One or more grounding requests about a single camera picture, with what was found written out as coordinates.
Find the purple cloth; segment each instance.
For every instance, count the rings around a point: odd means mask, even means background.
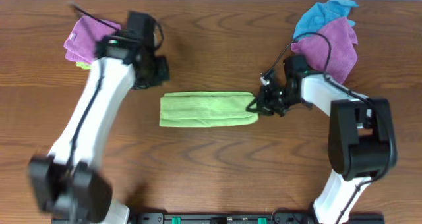
[[[325,35],[331,43],[331,57],[327,72],[339,83],[343,83],[357,61],[353,48],[357,44],[356,33],[346,17],[341,17],[325,25],[318,33]],[[328,54],[324,38],[313,35],[291,45],[296,54],[306,57],[308,64],[315,70],[323,71]]]
[[[106,23],[120,29],[120,25],[105,20]],[[103,36],[114,33],[114,29],[97,22],[96,20],[83,16],[73,27],[73,30],[65,41],[65,49],[67,49],[65,58],[74,62],[92,63],[95,59],[95,42],[92,41],[85,25],[91,29],[95,40],[100,40]]]

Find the blue towel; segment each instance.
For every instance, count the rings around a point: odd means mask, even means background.
[[[352,7],[358,7],[358,4],[352,0],[328,0],[326,3],[315,3],[297,23],[293,39],[305,32],[317,32],[329,22],[348,16]],[[349,20],[349,24],[355,26],[352,20]]]

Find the wooden surface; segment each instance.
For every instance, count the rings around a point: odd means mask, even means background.
[[[306,209],[330,173],[328,117],[298,105],[253,125],[160,128],[160,97],[191,90],[258,92],[266,70],[316,0],[75,0],[125,22],[144,11],[163,25],[171,82],[129,92],[109,135],[103,172],[114,196],[139,210],[270,213]],[[354,211],[387,223],[422,219],[422,2],[358,1],[358,62],[346,86],[391,104],[398,164]],[[26,166],[65,128],[88,71],[65,59],[75,24],[67,0],[0,0],[0,223],[49,223]]]

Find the wood grain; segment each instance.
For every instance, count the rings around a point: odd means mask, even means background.
[[[46,154],[80,97],[87,71],[65,60],[75,24],[68,0],[0,0],[0,223],[49,223],[26,178]],[[75,0],[100,18],[125,22],[144,11],[163,25],[171,82],[129,92],[104,155],[114,196],[168,212],[306,209],[330,173],[328,117],[297,106],[253,125],[160,128],[165,92],[258,92],[266,70],[316,0]],[[422,219],[422,2],[358,1],[357,64],[346,86],[389,99],[399,160],[354,211],[387,223]]]

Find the tabletop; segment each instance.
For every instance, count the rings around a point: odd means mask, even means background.
[[[128,10],[162,24],[158,55],[171,81],[130,91],[111,128],[102,174],[113,195],[138,211],[271,213],[305,210],[331,171],[329,118],[296,105],[285,117],[221,128],[159,127],[166,92],[257,93],[264,72],[317,0],[73,0],[124,23]],[[87,70],[65,59],[76,18],[69,0],[0,0],[0,223],[49,223],[35,205],[26,168],[47,154],[82,94]],[[372,184],[353,211],[387,223],[422,218],[422,1],[357,0],[349,18],[358,61],[345,85],[386,97],[397,166]],[[282,67],[278,67],[283,78]]]

